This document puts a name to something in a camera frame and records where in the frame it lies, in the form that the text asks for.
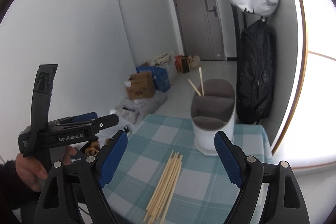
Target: gray door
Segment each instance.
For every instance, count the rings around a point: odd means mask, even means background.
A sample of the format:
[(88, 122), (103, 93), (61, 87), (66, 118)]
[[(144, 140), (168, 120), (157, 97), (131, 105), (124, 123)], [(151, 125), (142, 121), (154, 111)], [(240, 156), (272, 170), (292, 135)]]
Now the gray door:
[(186, 55), (223, 60), (221, 24), (216, 0), (175, 0)]

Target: label on box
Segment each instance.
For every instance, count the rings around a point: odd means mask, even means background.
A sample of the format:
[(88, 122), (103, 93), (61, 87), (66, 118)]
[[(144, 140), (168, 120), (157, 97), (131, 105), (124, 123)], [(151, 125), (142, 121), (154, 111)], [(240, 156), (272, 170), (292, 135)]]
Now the label on box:
[(127, 86), (127, 87), (132, 86), (132, 85), (131, 85), (131, 81), (125, 81), (124, 83), (125, 83), (125, 86)]

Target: blue plaid tablecloth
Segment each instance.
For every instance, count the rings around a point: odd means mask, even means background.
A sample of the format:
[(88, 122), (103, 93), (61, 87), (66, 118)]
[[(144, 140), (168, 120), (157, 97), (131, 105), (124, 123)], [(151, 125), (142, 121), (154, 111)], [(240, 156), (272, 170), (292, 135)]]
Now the blue plaid tablecloth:
[[(234, 144), (247, 155), (261, 162), (271, 159), (262, 126), (236, 124), (234, 137)], [(219, 157), (205, 156), (196, 149), (190, 119), (148, 115), (141, 122), (128, 138), (111, 183), (103, 189), (111, 208), (132, 223), (143, 223), (146, 206), (172, 150), (180, 152), (183, 160), (165, 224), (223, 224), (239, 189), (231, 184)], [(257, 204), (251, 223), (258, 223), (261, 210)]]

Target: human hand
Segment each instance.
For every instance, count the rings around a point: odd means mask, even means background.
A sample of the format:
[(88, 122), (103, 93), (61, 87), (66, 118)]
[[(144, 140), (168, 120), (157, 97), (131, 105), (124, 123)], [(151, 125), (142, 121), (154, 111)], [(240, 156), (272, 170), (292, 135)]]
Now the human hand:
[[(70, 156), (75, 155), (77, 150), (71, 146), (67, 146), (62, 163), (64, 165), (71, 164)], [(34, 192), (40, 192), (41, 187), (37, 178), (45, 180), (48, 176), (47, 171), (35, 157), (22, 157), (22, 154), (17, 154), (15, 160), (16, 173), (24, 184), (26, 184)]]

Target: black sleeve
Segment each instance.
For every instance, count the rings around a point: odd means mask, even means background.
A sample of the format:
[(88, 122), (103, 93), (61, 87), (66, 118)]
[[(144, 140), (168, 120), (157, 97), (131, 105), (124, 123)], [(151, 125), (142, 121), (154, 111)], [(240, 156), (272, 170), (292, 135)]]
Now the black sleeve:
[(40, 196), (40, 193), (32, 191), (21, 181), (16, 173), (15, 161), (13, 160), (8, 161), (5, 165), (0, 165), (0, 192), (12, 210), (31, 200), (38, 200)]

